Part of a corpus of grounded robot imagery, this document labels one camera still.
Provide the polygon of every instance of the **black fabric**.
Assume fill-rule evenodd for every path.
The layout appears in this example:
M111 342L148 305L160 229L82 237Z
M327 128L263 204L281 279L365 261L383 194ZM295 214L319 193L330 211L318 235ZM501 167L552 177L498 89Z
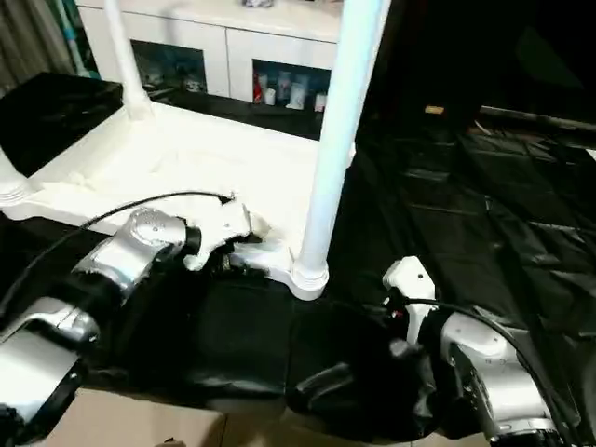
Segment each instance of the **black fabric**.
M0 101L0 143L34 170L119 107L115 88L42 75ZM320 132L316 115L180 91L160 100L308 138ZM27 144L15 137L25 115L13 107L39 123ZM61 107L72 112L60 115ZM50 109L61 117L58 126L45 124ZM102 335L87 385L226 411L280 413L289 406L354 440L413 440L435 429L451 437L473 433L471 408L444 391L452 377L432 350L391 349L404 325L387 318L380 279L395 260L415 254L442 300L476 305L519 329L532 362L593 443L593 160L555 143L405 140L368 126L359 130L359 152L346 174L331 281L319 300L299 302L262 278L158 269ZM0 217L0 252L10 260L0 290L67 230L43 219ZM86 232L46 260L19 307L102 238Z

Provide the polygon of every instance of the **black cable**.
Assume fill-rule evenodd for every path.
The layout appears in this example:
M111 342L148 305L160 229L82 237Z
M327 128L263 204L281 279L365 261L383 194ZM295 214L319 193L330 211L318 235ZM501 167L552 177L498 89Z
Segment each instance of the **black cable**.
M526 370L534 380L536 386L540 390L542 398L545 400L547 406L549 407L552 420L557 426L559 433L567 447L574 447L574 445L582 445L582 441L579 435L577 434L573 423L567 417L565 410L561 410L555 399L552 397L552 394L550 393L550 387L545 385L540 375L532 367L532 363L530 363L529 356L525 354L522 346L509 332L507 332L506 329L504 329L494 321L490 320L489 318L480 315L474 312L473 310L463 307L461 305L454 305L452 303L444 303L441 301L424 300L418 298L405 298L405 305L434 305L436 307L442 307L444 309L452 310L454 312L458 312L470 318L476 319L480 323L485 324L493 331L497 332L499 335L505 338L505 340L507 340L517 351L522 363L524 364L523 366L526 368Z
M100 221L102 221L104 219L107 219L108 217L111 217L111 216L113 216L115 214L118 214L121 211L129 210L131 208L138 207L138 206L143 205L143 204L148 203L148 202L153 202L153 201L156 201L156 200L161 200L163 198L176 197L176 196L209 196L209 197L218 198L222 203L227 203L227 202L233 200L232 197L223 196L223 195L220 195L220 194L210 193L210 192L206 192L206 191L179 191L179 192L176 192L176 193L166 193L166 194L161 194L159 196L150 196L148 198L143 198L141 200L135 200L134 202L129 202L129 203L124 204L124 205L122 205L122 206L120 206L118 208L114 208L113 210L107 211L107 212L105 212L104 214L102 214L100 216L94 217L93 219L90 219L90 220L86 221L85 223L81 224L80 226L78 226L74 230L70 231L69 233L67 233L66 235L64 235L60 239L58 239L56 242L54 242L52 245L50 245L49 247L47 247L45 250L43 250L42 252L40 252L25 267L25 269L20 273L19 277L8 288L7 293L4 295L4 297L2 299L2 303L0 303L0 318L3 318L6 315L11 302L14 300L14 298L15 298L15 296L17 294L17 291L19 291L19 289L22 287L23 282L27 279L27 277L29 277L29 274L31 273L31 271L44 258L46 258L48 255L50 255L59 246L63 245L65 242L67 242L71 238L73 238L73 237L79 235L80 233L82 233L83 231L87 230L88 228L90 228L94 224L96 224L96 223L98 223L98 222L100 222Z

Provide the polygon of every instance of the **white cabinet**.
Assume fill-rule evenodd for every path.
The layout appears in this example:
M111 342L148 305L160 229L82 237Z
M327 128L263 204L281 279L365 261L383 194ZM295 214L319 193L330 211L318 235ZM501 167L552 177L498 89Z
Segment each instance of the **white cabinet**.
M103 10L79 7L79 12L102 79L119 82L120 73ZM209 94L230 96L225 28L128 12L123 16L140 66L144 52L156 54L161 49L164 53L161 59L170 66L156 67L155 71L184 70L185 73L180 75L182 81L186 75L195 81L200 79L205 82ZM146 44L166 47L151 48Z
M103 0L76 1L100 75L119 81ZM386 0L379 18L382 24L390 3ZM341 3L276 0L271 8L246 8L240 0L120 0L120 4L135 57L148 81L159 79L163 72L172 77L173 71L179 78L204 83L209 94L252 102L255 74L268 74L269 87L276 88L278 74L287 71L293 79L301 75L313 81L309 107L312 97L329 86ZM161 68L153 67L151 59L160 60Z

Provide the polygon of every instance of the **white rod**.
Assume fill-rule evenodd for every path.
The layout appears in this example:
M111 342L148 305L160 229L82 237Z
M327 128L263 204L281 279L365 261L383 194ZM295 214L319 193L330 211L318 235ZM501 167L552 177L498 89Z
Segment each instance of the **white rod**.
M294 265L294 275L299 275L303 282L315 283L328 275L327 253L370 79L370 65L378 49L383 3L384 0L345 0L344 3L305 238Z
M151 102L142 88L141 77L127 36L118 0L105 0L105 15L110 27L115 56L124 86L123 101L132 119L151 115Z
M0 147L0 208L15 205L32 191L27 178L15 169Z

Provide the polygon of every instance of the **cabinet door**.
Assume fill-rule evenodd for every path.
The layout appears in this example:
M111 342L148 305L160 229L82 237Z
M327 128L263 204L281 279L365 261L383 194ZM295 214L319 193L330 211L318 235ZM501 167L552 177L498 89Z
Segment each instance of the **cabinet door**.
M232 98L253 101L253 79L254 75L260 74L259 70L270 74L272 71L286 72L292 76L309 76L311 79L326 78L325 82L329 86L329 77L335 62L335 44L233 29L227 29L226 32ZM310 73L300 73L304 72L300 67L310 68L311 70L306 70ZM326 92L323 86L319 89Z
M103 10L79 11L100 75L120 82ZM133 13L123 16L145 85L179 84L190 91L230 96L223 27Z

